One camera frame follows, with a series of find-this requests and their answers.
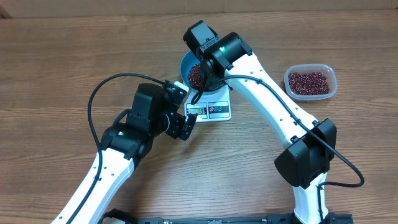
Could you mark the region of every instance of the robotic arm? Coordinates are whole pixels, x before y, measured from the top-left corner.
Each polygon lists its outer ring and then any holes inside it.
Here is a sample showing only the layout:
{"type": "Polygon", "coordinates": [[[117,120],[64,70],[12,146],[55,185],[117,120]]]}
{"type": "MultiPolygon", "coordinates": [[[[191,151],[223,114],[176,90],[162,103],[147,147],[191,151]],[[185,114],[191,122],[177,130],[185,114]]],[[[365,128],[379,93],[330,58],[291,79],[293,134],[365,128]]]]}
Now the robotic arm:
{"type": "MultiPolygon", "coordinates": [[[[335,125],[329,119],[319,123],[294,103],[267,74],[250,46],[238,34],[232,32],[221,39],[213,29],[199,21],[188,29],[183,40],[201,62],[201,76],[206,85],[212,86],[211,83],[227,77],[225,82],[242,94],[276,133],[285,151],[275,160],[275,166],[294,187],[295,216],[301,223],[320,223],[317,185],[325,181],[334,154],[297,124],[277,96],[304,126],[333,148],[337,134],[335,125]],[[262,80],[274,92],[251,79],[239,78],[241,76],[262,80]]],[[[323,191],[321,204],[325,218],[328,210],[323,191]]]]}
{"type": "MultiPolygon", "coordinates": [[[[275,166],[294,190],[293,222],[318,224],[329,217],[330,220],[340,218],[341,221],[333,223],[352,223],[351,216],[328,215],[324,191],[318,190],[318,186],[325,183],[330,161],[337,153],[334,151],[336,126],[329,119],[318,122],[295,104],[265,72],[250,46],[238,34],[232,32],[221,39],[212,28],[199,21],[188,29],[183,40],[201,62],[205,89],[229,85],[257,109],[276,133],[285,150],[275,160],[275,166]]],[[[87,201],[77,216],[70,218],[93,182],[99,154],[53,223],[97,224],[117,189],[150,151],[156,136],[165,132],[173,138],[188,139],[196,115],[188,115],[185,122],[177,113],[187,92],[188,88],[179,82],[166,81],[163,86],[140,84],[132,109],[123,111],[103,134],[101,148],[106,149],[101,151],[103,172],[87,201]],[[120,123],[126,115],[126,123],[120,123]]],[[[263,222],[267,219],[260,219],[259,223],[263,222]]]]}

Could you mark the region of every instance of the wood grain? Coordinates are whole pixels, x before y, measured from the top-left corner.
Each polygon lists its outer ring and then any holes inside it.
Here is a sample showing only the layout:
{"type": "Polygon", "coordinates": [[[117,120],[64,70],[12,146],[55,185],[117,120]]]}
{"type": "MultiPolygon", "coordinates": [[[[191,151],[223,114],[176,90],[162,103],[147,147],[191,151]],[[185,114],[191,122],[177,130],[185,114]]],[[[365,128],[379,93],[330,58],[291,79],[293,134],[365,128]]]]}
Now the wood grain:
{"type": "Polygon", "coordinates": [[[0,0],[13,18],[395,9],[398,0],[0,0]]]}
{"type": "MultiPolygon", "coordinates": [[[[327,187],[331,212],[355,223],[398,219],[398,13],[265,12],[0,21],[0,223],[48,223],[66,205],[95,156],[86,119],[94,87],[136,72],[179,80],[182,35],[200,19],[220,35],[235,31],[269,75],[327,63],[339,89],[300,103],[338,128],[337,149],[358,166],[360,189],[327,187]]],[[[97,133],[131,106],[139,83],[106,84],[93,103],[97,133]]],[[[188,141],[160,136],[110,208],[138,217],[241,217],[287,213],[291,186],[274,167],[282,152],[270,127],[236,92],[233,118],[197,124],[188,141]]],[[[356,182],[341,161],[329,180],[356,182]]]]}

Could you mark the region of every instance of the red beans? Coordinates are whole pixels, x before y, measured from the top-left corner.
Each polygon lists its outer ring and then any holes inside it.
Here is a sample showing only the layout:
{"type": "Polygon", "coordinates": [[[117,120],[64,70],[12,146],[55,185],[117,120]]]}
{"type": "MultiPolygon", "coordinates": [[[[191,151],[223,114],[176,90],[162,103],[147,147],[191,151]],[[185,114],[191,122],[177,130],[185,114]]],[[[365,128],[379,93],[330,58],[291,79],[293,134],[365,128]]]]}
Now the red beans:
{"type": "Polygon", "coordinates": [[[188,82],[196,90],[201,90],[204,84],[204,80],[199,74],[199,66],[200,64],[196,63],[188,74],[188,82]]]}
{"type": "Polygon", "coordinates": [[[290,73],[289,85],[292,92],[297,95],[323,95],[330,92],[328,80],[320,72],[290,73]]]}

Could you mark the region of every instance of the plastic container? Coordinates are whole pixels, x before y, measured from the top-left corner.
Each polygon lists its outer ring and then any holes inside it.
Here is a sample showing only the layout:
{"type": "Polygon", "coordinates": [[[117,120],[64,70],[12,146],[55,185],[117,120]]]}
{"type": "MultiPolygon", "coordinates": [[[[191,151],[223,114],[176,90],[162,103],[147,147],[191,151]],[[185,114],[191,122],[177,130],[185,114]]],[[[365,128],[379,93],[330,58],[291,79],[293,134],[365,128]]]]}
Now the plastic container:
{"type": "Polygon", "coordinates": [[[304,65],[294,65],[290,67],[285,73],[285,88],[286,93],[293,99],[294,101],[312,101],[312,100],[324,100],[327,98],[331,98],[337,92],[337,80],[336,74],[331,69],[330,66],[325,64],[304,64],[304,65]],[[328,86],[330,92],[328,94],[323,95],[297,95],[295,94],[289,85],[289,74],[291,73],[312,73],[312,72],[322,72],[326,78],[328,79],[328,86]]]}

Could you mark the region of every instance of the blue bowl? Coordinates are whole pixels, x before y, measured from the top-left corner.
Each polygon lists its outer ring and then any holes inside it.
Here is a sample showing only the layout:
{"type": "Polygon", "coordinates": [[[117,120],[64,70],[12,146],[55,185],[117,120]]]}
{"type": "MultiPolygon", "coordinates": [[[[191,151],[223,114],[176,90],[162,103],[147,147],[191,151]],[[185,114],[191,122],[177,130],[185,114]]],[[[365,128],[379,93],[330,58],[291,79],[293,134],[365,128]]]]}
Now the blue bowl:
{"type": "Polygon", "coordinates": [[[180,66],[180,73],[182,80],[184,81],[184,84],[188,86],[191,90],[195,90],[192,88],[191,84],[188,82],[188,74],[191,68],[196,64],[200,63],[200,61],[195,57],[195,55],[192,53],[192,51],[189,51],[185,54],[184,58],[181,61],[181,66],[180,66]]]}

